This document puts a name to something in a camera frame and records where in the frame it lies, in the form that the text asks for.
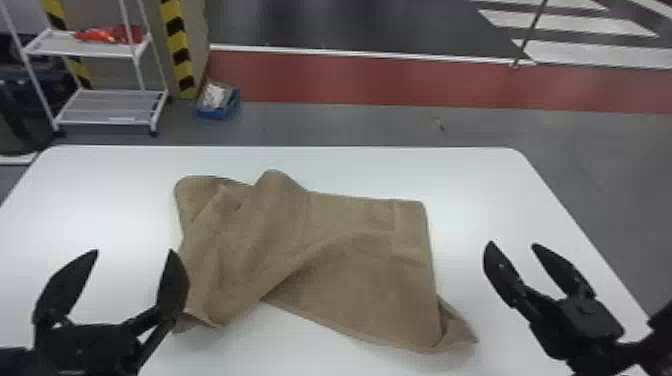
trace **black and yellow post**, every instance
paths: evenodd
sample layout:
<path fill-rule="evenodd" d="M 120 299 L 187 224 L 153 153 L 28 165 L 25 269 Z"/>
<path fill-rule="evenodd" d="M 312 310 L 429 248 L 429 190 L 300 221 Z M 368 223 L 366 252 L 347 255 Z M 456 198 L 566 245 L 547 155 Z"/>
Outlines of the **black and yellow post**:
<path fill-rule="evenodd" d="M 61 0 L 42 0 L 42 8 L 47 13 L 49 22 L 51 22 L 51 26 L 54 29 L 67 30 L 65 12 L 63 11 Z M 82 64 L 82 59 L 79 57 L 68 57 L 66 61 L 70 73 L 77 77 L 82 87 L 91 89 L 91 75 L 89 75 L 89 71 Z"/>
<path fill-rule="evenodd" d="M 194 98 L 197 94 L 196 80 L 180 0 L 161 0 L 161 20 L 166 27 L 168 51 L 173 63 L 175 80 L 180 90 L 179 97 Z"/>

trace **white stripe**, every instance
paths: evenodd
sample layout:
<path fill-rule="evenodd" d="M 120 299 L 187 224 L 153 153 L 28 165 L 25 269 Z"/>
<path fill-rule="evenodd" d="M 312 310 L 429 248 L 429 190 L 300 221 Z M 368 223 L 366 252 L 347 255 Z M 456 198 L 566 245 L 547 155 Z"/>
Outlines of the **white stripe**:
<path fill-rule="evenodd" d="M 479 10 L 492 24 L 500 27 L 528 28 L 534 13 L 507 12 L 501 10 Z M 655 37 L 656 34 L 629 20 L 601 17 L 575 17 L 544 14 L 537 24 L 538 29 L 579 31 L 601 34 L 642 35 Z"/>
<path fill-rule="evenodd" d="M 606 46 L 533 40 L 525 53 L 539 63 L 628 68 L 672 68 L 672 49 Z"/>
<path fill-rule="evenodd" d="M 374 59 L 491 63 L 491 64 L 510 64 L 511 61 L 513 60 L 512 58 L 501 58 L 501 57 L 404 54 L 393 52 L 348 51 L 348 50 L 328 50 L 328 49 L 323 50 L 316 48 L 313 49 L 313 48 L 286 48 L 286 47 L 267 47 L 267 46 L 239 46 L 235 44 L 225 44 L 225 43 L 211 43 L 210 50 L 235 51 L 235 52 L 264 52 L 264 53 L 291 54 L 291 55 L 366 57 Z M 528 59 L 524 59 L 520 61 L 520 64 L 534 65 L 534 62 Z"/>
<path fill-rule="evenodd" d="M 630 0 L 654 12 L 660 13 L 667 18 L 672 18 L 672 8 L 656 0 Z"/>
<path fill-rule="evenodd" d="M 0 165 L 10 165 L 10 166 L 29 165 L 33 162 L 33 159 L 35 159 L 36 156 L 37 153 L 20 155 L 17 157 L 6 157 L 4 155 L 0 155 Z"/>
<path fill-rule="evenodd" d="M 541 3 L 541 0 L 482 0 L 482 1 L 486 1 L 489 3 L 523 4 L 523 5 L 539 5 Z M 554 7 L 607 10 L 607 8 L 603 7 L 602 5 L 590 0 L 549 0 L 547 5 Z"/>

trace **white table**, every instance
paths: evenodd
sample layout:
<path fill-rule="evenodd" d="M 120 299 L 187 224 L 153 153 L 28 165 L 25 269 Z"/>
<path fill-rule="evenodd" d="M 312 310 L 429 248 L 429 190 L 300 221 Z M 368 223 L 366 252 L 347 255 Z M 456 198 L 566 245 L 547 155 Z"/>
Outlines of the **white table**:
<path fill-rule="evenodd" d="M 43 153 L 0 208 L 1 344 L 30 346 L 29 317 L 47 278 L 91 248 L 101 256 L 75 321 L 120 322 L 150 306 L 166 252 L 180 243 L 175 182 L 194 174 L 254 182 L 269 168 L 311 190 L 424 202 L 438 291 L 480 343 L 418 355 L 259 304 L 223 330 L 169 335 L 142 375 L 569 375 L 485 278 L 491 239 L 526 282 L 559 297 L 529 246 L 556 250 L 587 276 L 627 338 L 648 331 L 642 309 L 514 150 L 62 146 Z"/>

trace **shelf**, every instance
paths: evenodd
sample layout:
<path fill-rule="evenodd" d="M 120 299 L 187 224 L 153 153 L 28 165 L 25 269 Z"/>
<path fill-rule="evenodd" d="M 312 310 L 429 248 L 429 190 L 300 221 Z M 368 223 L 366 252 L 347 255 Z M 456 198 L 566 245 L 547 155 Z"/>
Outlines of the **shelf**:
<path fill-rule="evenodd" d="M 165 90 L 79 89 L 54 121 L 58 124 L 156 124 L 167 97 Z"/>
<path fill-rule="evenodd" d="M 139 59 L 152 40 L 151 34 L 147 33 L 142 39 L 142 42 L 134 44 L 133 47 L 131 47 L 127 44 L 84 42 L 75 39 L 72 34 L 72 31 L 46 29 L 28 43 L 23 50 L 28 55 L 40 56 L 83 56 L 133 59 L 133 48 L 135 48 L 135 58 Z"/>

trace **towel fold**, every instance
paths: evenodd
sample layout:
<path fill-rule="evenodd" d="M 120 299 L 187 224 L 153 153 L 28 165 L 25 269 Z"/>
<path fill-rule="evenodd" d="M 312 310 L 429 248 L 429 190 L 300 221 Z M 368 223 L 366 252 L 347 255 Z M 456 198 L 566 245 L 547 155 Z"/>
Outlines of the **towel fold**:
<path fill-rule="evenodd" d="M 264 301 L 416 352 L 475 341 L 436 295 L 419 202 L 311 192 L 279 171 L 254 185 L 185 177 L 175 196 L 191 280 L 182 330 L 224 326 Z"/>

